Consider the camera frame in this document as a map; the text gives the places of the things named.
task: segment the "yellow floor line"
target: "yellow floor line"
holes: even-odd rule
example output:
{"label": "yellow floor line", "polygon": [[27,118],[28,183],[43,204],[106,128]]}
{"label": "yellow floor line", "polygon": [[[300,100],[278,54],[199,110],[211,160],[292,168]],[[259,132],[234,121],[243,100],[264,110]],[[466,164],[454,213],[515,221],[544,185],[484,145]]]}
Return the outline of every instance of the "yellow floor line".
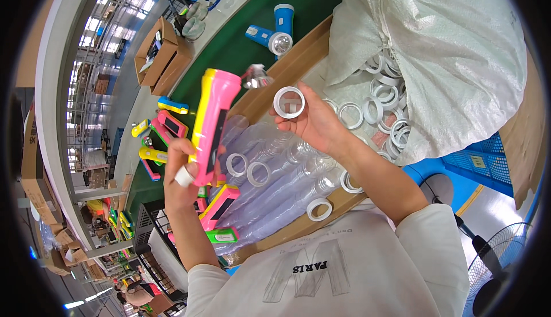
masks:
{"label": "yellow floor line", "polygon": [[457,214],[458,217],[461,217],[461,214],[463,214],[465,212],[465,210],[467,210],[467,208],[469,208],[471,203],[473,203],[473,201],[477,198],[477,196],[480,194],[482,189],[484,189],[484,186],[482,184],[479,184],[477,186],[477,188],[474,190],[474,192],[472,193],[472,195],[467,199],[467,201],[465,201],[463,206],[461,206],[461,208],[459,208],[459,210],[457,211],[456,214]]}

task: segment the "electric fan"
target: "electric fan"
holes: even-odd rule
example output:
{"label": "electric fan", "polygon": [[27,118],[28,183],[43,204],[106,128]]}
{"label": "electric fan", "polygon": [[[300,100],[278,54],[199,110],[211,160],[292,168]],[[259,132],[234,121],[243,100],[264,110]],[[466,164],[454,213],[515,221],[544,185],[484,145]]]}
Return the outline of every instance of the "electric fan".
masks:
{"label": "electric fan", "polygon": [[484,313],[512,272],[515,260],[524,251],[531,226],[527,223],[511,224],[497,232],[488,242],[475,236],[464,224],[460,228],[473,240],[478,253],[469,266],[470,289],[463,317],[478,317]]}

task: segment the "white t-shirt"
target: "white t-shirt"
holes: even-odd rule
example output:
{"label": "white t-shirt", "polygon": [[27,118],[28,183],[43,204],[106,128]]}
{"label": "white t-shirt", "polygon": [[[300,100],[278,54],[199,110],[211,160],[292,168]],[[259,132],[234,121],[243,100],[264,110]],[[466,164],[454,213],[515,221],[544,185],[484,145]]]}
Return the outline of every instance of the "white t-shirt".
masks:
{"label": "white t-shirt", "polygon": [[460,316],[469,280],[451,208],[431,204],[394,232],[385,216],[336,223],[248,258],[229,276],[188,273],[187,317]]}

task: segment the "person's right hand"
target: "person's right hand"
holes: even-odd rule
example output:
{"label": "person's right hand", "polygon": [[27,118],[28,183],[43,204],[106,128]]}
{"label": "person's right hand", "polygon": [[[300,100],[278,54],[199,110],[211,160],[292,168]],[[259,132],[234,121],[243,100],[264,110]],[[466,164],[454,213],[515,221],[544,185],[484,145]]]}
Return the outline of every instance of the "person's right hand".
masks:
{"label": "person's right hand", "polygon": [[273,107],[269,114],[276,116],[275,124],[278,125],[279,130],[291,131],[313,148],[333,155],[340,147],[343,138],[350,132],[341,124],[329,104],[321,100],[310,86],[300,81],[298,88],[306,100],[304,110],[298,117],[290,120],[284,119],[277,115]]}

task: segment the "blue plastic crate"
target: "blue plastic crate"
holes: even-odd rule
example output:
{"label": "blue plastic crate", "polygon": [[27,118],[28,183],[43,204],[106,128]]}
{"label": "blue plastic crate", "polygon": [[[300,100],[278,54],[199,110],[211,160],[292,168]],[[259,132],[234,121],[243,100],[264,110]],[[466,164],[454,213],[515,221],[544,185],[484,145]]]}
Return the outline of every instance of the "blue plastic crate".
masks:
{"label": "blue plastic crate", "polygon": [[499,133],[442,157],[446,169],[513,197],[509,166]]}

